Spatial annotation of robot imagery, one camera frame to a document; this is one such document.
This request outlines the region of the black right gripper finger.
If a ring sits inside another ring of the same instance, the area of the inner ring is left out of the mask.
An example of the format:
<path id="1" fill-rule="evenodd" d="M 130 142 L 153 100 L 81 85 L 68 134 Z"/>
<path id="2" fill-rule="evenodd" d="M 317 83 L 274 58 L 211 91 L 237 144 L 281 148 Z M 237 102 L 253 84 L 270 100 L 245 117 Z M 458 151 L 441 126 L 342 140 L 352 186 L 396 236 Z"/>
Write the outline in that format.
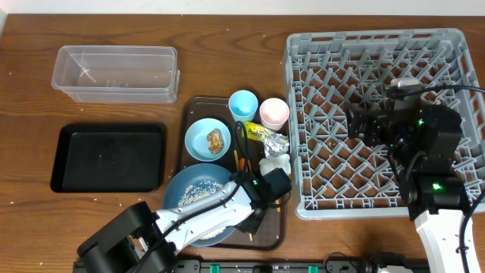
<path id="1" fill-rule="evenodd" d="M 367 119 L 365 116 L 359 114 L 347 113 L 346 119 L 348 122 L 348 136 L 349 138 L 359 138 L 360 134 L 365 133 Z"/>
<path id="2" fill-rule="evenodd" d="M 344 112 L 347 117 L 357 118 L 357 117 L 375 117 L 379 115 L 378 110 L 365 110 L 359 105 L 351 102 L 344 102 L 343 104 Z"/>

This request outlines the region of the white napkin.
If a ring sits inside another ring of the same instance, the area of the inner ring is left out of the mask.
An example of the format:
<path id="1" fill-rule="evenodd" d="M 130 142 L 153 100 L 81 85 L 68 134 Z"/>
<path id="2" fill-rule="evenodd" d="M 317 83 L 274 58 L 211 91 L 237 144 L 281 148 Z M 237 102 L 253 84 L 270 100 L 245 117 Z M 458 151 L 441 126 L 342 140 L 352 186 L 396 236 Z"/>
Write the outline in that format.
<path id="1" fill-rule="evenodd" d="M 273 158 L 263 158 L 259 162 L 259 170 L 262 176 L 268 174 L 276 168 L 282 168 L 288 176 L 291 175 L 289 154 L 283 154 Z"/>

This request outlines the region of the orange carrot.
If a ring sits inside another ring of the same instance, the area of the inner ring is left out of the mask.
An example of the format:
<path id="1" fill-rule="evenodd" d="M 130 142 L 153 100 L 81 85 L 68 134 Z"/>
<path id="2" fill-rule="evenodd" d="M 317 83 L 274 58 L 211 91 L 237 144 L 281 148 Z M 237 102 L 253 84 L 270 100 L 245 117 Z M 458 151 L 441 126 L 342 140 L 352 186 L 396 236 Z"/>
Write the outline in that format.
<path id="1" fill-rule="evenodd" d="M 241 158 L 239 160 L 239 170 L 240 171 L 251 171 L 252 170 L 252 165 L 249 160 L 246 160 L 245 158 Z"/>

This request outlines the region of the yellow foil snack wrapper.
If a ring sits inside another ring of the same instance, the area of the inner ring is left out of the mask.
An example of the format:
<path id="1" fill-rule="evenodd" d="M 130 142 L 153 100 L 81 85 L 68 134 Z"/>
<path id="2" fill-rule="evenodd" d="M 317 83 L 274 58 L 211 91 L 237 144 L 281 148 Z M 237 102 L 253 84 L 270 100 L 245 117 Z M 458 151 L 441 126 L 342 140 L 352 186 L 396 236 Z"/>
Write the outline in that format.
<path id="1" fill-rule="evenodd" d="M 260 124 L 244 121 L 247 137 L 251 140 L 263 143 L 266 158 L 276 158 L 289 151 L 287 136 L 276 133 Z"/>

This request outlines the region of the white rice pile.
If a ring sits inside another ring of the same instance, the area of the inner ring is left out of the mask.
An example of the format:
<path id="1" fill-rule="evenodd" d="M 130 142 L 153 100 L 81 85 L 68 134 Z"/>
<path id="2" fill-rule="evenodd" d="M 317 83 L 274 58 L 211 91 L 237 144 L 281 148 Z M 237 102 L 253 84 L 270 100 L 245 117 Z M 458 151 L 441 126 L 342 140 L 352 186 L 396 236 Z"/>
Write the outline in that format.
<path id="1" fill-rule="evenodd" d="M 178 207 L 189 205 L 192 202 L 210 196 L 223 187 L 223 184 L 217 181 L 203 180 L 198 184 L 189 185 L 177 204 Z"/>

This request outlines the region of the dark blue plate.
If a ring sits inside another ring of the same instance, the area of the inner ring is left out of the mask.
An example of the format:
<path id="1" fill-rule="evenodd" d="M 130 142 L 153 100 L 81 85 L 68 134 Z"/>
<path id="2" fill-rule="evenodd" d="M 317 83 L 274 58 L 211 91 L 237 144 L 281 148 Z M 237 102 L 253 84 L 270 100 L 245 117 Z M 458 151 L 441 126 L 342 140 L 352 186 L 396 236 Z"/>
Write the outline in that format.
<path id="1" fill-rule="evenodd" d="M 204 163 L 183 169 L 170 182 L 155 223 L 178 252 L 252 212 L 246 192 L 230 175 L 226 168 Z"/>

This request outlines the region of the brown food scrap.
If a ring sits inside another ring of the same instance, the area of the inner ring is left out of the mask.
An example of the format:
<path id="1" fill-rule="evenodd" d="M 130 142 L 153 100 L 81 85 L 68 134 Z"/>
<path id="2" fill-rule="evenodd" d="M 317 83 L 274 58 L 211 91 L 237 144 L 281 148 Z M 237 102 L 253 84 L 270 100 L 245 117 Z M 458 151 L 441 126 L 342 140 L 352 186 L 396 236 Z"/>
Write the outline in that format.
<path id="1" fill-rule="evenodd" d="M 213 129 L 207 135 L 208 150 L 210 153 L 218 154 L 224 147 L 224 139 L 218 129 Z"/>

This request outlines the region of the light blue bowl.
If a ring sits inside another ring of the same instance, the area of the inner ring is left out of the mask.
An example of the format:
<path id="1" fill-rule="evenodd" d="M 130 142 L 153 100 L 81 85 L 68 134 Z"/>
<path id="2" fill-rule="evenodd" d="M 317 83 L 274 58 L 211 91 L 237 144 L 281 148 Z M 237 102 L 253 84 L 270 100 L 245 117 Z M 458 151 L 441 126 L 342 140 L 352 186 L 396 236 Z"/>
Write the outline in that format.
<path id="1" fill-rule="evenodd" d="M 215 136 L 222 144 L 210 143 L 208 136 Z M 229 150 L 231 133 L 226 124 L 218 119 L 203 118 L 192 124 L 185 135 L 185 147 L 189 154 L 202 162 L 218 160 Z"/>

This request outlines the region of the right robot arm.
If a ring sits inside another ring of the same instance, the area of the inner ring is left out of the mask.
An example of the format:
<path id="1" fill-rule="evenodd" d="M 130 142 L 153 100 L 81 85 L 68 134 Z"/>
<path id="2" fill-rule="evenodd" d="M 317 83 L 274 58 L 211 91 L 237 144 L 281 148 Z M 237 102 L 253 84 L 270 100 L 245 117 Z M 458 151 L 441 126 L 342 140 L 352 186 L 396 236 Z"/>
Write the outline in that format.
<path id="1" fill-rule="evenodd" d="M 479 272 L 465 185 L 452 170 L 462 138 L 460 114 L 419 98 L 393 99 L 384 110 L 344 106 L 348 135 L 366 146 L 385 145 L 399 194 L 424 245 L 431 272 Z"/>

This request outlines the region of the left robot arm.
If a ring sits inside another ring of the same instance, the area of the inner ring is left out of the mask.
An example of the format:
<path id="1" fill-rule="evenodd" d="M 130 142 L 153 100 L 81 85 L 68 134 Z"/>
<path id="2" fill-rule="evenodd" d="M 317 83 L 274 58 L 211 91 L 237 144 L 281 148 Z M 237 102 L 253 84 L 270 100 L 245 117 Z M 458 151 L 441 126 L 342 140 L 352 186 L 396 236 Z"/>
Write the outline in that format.
<path id="1" fill-rule="evenodd" d="M 255 234 L 265 212 L 292 189 L 285 171 L 263 177 L 239 171 L 216 193 L 174 209 L 152 212 L 139 202 L 82 243 L 77 254 L 88 272 L 168 272 L 177 254 L 220 228 Z"/>

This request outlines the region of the grey dishwasher rack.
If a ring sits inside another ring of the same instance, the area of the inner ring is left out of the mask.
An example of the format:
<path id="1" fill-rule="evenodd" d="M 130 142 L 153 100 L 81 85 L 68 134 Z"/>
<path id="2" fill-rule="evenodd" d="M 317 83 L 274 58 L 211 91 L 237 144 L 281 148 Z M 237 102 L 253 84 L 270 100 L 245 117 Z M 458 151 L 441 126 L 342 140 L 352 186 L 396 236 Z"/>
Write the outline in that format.
<path id="1" fill-rule="evenodd" d="M 392 79 L 412 77 L 424 104 L 459 112 L 452 168 L 470 200 L 484 189 L 484 96 L 461 30 L 297 33 L 283 53 L 290 163 L 302 220 L 405 216 L 386 147 L 347 136 L 344 102 L 384 107 Z"/>

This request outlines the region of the wooden chopstick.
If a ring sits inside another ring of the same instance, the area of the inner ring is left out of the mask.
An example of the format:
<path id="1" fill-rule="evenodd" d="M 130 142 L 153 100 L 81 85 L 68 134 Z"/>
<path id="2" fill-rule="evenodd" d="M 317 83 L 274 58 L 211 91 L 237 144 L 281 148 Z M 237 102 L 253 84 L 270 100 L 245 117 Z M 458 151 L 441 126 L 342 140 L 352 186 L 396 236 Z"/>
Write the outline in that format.
<path id="1" fill-rule="evenodd" d="M 234 149 L 233 150 L 234 158 L 235 158 L 235 164 L 236 164 L 236 171 L 239 171 L 239 156 L 238 152 Z M 249 233 L 249 240 L 253 242 L 253 236 L 252 234 Z"/>
<path id="2" fill-rule="evenodd" d="M 275 204 L 277 205 L 277 212 L 281 212 L 281 210 L 280 210 L 280 200 L 276 200 Z"/>

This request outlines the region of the brown serving tray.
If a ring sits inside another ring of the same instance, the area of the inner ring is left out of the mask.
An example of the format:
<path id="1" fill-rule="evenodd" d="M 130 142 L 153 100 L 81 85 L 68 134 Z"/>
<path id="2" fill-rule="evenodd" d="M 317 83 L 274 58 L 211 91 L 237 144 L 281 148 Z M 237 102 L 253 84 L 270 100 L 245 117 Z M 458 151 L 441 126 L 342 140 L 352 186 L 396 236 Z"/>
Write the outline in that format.
<path id="1" fill-rule="evenodd" d="M 191 99 L 183 109 L 181 136 L 184 137 L 189 127 L 203 118 L 218 119 L 232 130 L 234 119 L 227 103 L 228 100 L 222 98 L 196 97 Z M 236 145 L 231 143 L 226 154 L 213 162 L 219 166 L 219 169 L 216 171 L 200 170 L 190 177 L 183 179 L 172 178 L 164 195 L 162 207 L 164 209 L 177 207 L 180 197 L 191 184 L 198 184 L 203 180 L 217 181 L 220 184 L 228 182 L 229 176 L 236 172 L 234 149 L 236 149 Z M 209 246 L 259 251 L 274 250 L 279 247 L 285 237 L 286 209 L 283 207 L 280 210 L 281 212 L 277 212 L 277 209 L 267 210 L 257 233 L 252 235 L 253 242 L 249 240 L 249 233 L 228 228 L 216 237 L 196 241 L 193 245 L 197 247 Z"/>

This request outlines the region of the pink cup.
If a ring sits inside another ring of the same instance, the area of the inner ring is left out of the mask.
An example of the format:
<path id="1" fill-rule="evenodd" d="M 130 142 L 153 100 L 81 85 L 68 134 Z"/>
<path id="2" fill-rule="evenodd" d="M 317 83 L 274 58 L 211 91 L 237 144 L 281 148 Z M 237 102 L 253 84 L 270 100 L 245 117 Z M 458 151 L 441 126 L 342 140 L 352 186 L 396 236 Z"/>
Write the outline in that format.
<path id="1" fill-rule="evenodd" d="M 264 127 L 279 131 L 289 118 L 289 106 L 282 99 L 266 99 L 261 104 L 259 114 Z"/>

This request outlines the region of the light blue cup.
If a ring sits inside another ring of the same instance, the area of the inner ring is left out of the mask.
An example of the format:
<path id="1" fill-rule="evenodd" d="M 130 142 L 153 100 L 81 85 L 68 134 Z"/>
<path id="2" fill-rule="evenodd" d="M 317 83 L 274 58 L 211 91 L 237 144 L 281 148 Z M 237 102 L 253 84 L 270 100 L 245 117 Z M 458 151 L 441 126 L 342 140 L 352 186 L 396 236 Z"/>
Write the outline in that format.
<path id="1" fill-rule="evenodd" d="M 258 99 L 248 90 L 239 90 L 229 98 L 228 108 L 234 121 L 253 121 L 258 110 Z"/>

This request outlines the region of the black tray bin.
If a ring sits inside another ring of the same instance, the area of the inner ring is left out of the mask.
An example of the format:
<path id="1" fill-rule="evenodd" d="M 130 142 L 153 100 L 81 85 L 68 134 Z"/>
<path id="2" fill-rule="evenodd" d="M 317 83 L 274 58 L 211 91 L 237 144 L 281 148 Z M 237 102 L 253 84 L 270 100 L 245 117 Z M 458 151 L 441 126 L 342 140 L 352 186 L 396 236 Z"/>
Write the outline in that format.
<path id="1" fill-rule="evenodd" d="M 61 128 L 50 180 L 55 193 L 147 193 L 164 172 L 162 123 L 76 123 Z"/>

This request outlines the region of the clear plastic bin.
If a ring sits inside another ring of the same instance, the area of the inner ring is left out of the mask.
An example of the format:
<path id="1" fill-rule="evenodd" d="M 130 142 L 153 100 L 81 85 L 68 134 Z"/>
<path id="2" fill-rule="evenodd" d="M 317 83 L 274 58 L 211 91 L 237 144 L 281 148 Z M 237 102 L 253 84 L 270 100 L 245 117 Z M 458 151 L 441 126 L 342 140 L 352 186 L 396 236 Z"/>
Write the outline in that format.
<path id="1" fill-rule="evenodd" d="M 76 102 L 166 104 L 176 102 L 179 79 L 173 47 L 65 45 L 52 87 Z"/>

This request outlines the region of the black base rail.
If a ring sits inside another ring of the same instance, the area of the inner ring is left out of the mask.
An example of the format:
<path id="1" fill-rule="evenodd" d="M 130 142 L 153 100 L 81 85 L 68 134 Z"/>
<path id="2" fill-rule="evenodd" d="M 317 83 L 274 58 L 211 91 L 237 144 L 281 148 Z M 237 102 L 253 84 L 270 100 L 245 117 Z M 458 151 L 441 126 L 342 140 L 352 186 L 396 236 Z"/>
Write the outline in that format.
<path id="1" fill-rule="evenodd" d="M 304 262 L 200 262 L 181 260 L 173 273 L 325 273 L 356 272 L 350 262 L 328 261 L 323 263 Z"/>

